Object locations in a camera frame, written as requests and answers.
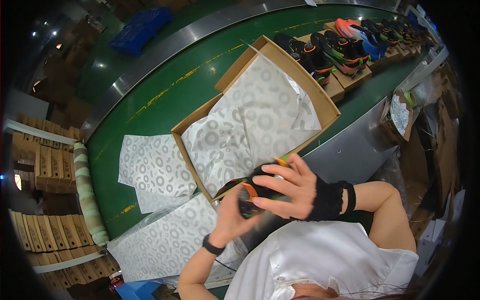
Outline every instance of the white shirt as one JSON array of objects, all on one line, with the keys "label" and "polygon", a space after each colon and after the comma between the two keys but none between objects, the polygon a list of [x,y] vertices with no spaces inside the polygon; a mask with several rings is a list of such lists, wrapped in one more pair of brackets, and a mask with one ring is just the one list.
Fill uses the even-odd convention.
[{"label": "white shirt", "polygon": [[289,300],[291,285],[316,283],[338,295],[373,299],[409,283],[418,255],[380,249],[360,223],[294,221],[276,230],[245,258],[225,300]]}]

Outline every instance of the smartwatch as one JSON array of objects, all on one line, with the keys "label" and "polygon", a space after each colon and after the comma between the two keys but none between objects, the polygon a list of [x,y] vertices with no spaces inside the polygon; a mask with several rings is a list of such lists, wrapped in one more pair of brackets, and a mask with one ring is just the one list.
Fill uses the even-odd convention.
[{"label": "smartwatch", "polygon": [[208,242],[208,237],[210,236],[210,233],[207,234],[205,237],[204,237],[204,242],[203,242],[203,247],[205,247],[208,252],[210,252],[211,254],[215,254],[216,256],[219,256],[220,254],[222,254],[223,250],[225,250],[225,247],[223,248],[217,248],[215,246],[213,246],[212,244],[210,244]]}]

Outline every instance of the tissue paper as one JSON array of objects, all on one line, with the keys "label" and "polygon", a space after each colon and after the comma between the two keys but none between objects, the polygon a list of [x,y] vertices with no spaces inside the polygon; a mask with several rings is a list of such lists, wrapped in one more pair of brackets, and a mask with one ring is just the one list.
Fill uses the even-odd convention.
[{"label": "tissue paper", "polygon": [[166,196],[156,192],[135,189],[138,207],[142,214],[152,213],[158,209],[175,209],[190,199],[190,196]]},{"label": "tissue paper", "polygon": [[197,187],[171,134],[125,135],[118,182],[167,196],[191,196]]},{"label": "tissue paper", "polygon": [[306,92],[270,60],[257,57],[210,111],[237,106],[254,166],[280,157],[322,127]]},{"label": "tissue paper", "polygon": [[243,123],[235,107],[198,120],[181,138],[200,180],[212,197],[230,180],[246,177],[253,171]]},{"label": "tissue paper", "polygon": [[409,111],[406,103],[401,103],[400,97],[398,95],[393,95],[390,104],[390,117],[402,136],[405,135],[405,129],[408,126],[408,114]]},{"label": "tissue paper", "polygon": [[[203,238],[216,225],[216,212],[199,194],[166,216],[152,214],[107,245],[120,264],[125,282],[179,275],[202,247]],[[236,260],[240,251],[233,242],[218,257]]]}]

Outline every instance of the fingerless glove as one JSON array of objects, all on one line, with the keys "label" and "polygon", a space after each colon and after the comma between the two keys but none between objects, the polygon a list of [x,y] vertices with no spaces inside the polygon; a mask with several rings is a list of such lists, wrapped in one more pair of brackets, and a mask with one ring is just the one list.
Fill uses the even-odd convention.
[{"label": "fingerless glove", "polygon": [[317,175],[317,195],[313,200],[313,209],[305,221],[335,220],[342,211],[343,189],[348,191],[348,206],[345,212],[355,208],[357,199],[353,185],[346,181],[326,183]]}]

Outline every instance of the black wristband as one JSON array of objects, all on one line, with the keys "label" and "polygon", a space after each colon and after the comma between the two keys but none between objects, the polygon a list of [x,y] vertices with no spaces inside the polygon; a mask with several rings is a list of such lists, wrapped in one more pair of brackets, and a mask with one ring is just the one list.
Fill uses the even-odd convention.
[{"label": "black wristband", "polygon": [[337,219],[342,211],[343,189],[348,190],[348,206],[346,213],[355,208],[355,190],[353,185],[340,181],[326,183],[317,175],[317,195],[313,200],[313,209],[305,221],[323,221]]},{"label": "black wristband", "polygon": [[212,244],[210,244],[208,242],[208,237],[210,236],[210,233],[207,234],[205,237],[204,237],[204,242],[203,242],[203,247],[205,247],[208,252],[210,252],[211,254],[215,254],[216,256],[219,256],[220,254],[223,253],[223,251],[225,250],[225,247],[223,248],[217,248],[215,246],[213,246]]}]

